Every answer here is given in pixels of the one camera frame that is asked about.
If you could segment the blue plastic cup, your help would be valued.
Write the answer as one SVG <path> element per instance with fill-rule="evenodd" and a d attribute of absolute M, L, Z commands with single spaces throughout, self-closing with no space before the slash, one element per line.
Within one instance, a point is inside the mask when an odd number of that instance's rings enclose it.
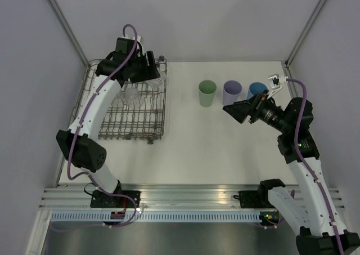
<path fill-rule="evenodd" d="M 253 95 L 257 92 L 262 92 L 265 89 L 268 89 L 267 86 L 261 82 L 254 82 L 249 86 L 248 92 L 247 92 L 247 100 L 252 98 Z"/>

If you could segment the clear glass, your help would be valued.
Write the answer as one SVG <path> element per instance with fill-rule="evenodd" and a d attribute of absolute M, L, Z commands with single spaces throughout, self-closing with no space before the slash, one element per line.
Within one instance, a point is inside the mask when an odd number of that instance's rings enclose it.
<path fill-rule="evenodd" d="M 125 92 L 120 91 L 112 100 L 111 106 L 116 108 L 122 108 L 124 105 L 126 105 Z"/>
<path fill-rule="evenodd" d="M 124 91 L 124 103 L 128 106 L 138 106 L 141 102 L 141 95 L 138 89 L 130 87 Z"/>
<path fill-rule="evenodd" d="M 165 83 L 166 78 L 167 76 L 164 73 L 161 73 L 159 78 L 148 80 L 146 83 L 151 89 L 157 91 Z"/>

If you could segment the purple plastic cup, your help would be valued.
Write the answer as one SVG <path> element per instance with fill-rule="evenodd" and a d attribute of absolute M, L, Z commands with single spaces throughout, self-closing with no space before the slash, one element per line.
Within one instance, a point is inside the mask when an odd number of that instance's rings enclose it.
<path fill-rule="evenodd" d="M 242 85 L 236 80 L 228 80 L 223 85 L 223 105 L 230 105 L 237 101 L 242 91 Z"/>

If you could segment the green plastic cup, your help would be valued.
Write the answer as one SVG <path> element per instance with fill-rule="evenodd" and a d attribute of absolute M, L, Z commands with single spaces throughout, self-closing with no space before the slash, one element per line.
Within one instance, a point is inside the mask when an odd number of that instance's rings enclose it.
<path fill-rule="evenodd" d="M 212 105 L 217 85 L 212 80 L 204 80 L 199 83 L 199 102 L 202 107 L 208 108 Z"/>

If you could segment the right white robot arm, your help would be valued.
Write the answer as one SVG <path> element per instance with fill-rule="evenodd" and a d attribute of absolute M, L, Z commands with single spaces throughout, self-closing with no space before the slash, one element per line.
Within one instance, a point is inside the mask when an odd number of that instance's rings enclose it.
<path fill-rule="evenodd" d="M 278 148 L 299 185 L 305 207 L 298 205 L 279 179 L 261 181 L 256 198 L 261 206 L 280 212 L 296 236 L 299 254 L 351 254 L 359 248 L 359 235 L 348 230 L 327 188 L 309 131 L 312 109 L 312 103 L 301 97 L 282 109 L 266 92 L 223 107 L 239 123 L 261 120 L 280 132 Z"/>

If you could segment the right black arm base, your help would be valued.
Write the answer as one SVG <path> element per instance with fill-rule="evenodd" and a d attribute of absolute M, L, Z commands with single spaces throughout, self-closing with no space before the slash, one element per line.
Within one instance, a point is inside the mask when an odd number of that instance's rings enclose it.
<path fill-rule="evenodd" d="M 237 200 L 242 209 L 266 209 L 267 205 L 263 203 L 256 190 L 242 190 L 237 194 Z"/>

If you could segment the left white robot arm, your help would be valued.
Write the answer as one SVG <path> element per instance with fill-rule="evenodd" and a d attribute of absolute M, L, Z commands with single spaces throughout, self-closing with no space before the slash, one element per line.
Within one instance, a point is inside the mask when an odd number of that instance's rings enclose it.
<path fill-rule="evenodd" d="M 106 165 L 107 151 L 98 143 L 102 121 L 115 96 L 126 83 L 160 77 L 152 51 L 144 51 L 140 37 L 116 40 L 115 50 L 101 60 L 88 97 L 67 130 L 56 141 L 67 161 L 67 177 L 86 175 L 95 186 L 93 208 L 136 208 L 136 199 L 123 193 L 120 181 Z"/>

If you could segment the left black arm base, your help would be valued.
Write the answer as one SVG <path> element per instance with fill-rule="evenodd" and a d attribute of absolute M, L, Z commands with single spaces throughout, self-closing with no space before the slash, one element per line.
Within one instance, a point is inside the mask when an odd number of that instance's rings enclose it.
<path fill-rule="evenodd" d="M 98 190 L 92 193 L 91 208 L 126 208 L 135 209 L 139 207 L 141 192 L 138 190 L 123 190 L 123 196 L 110 196 Z"/>

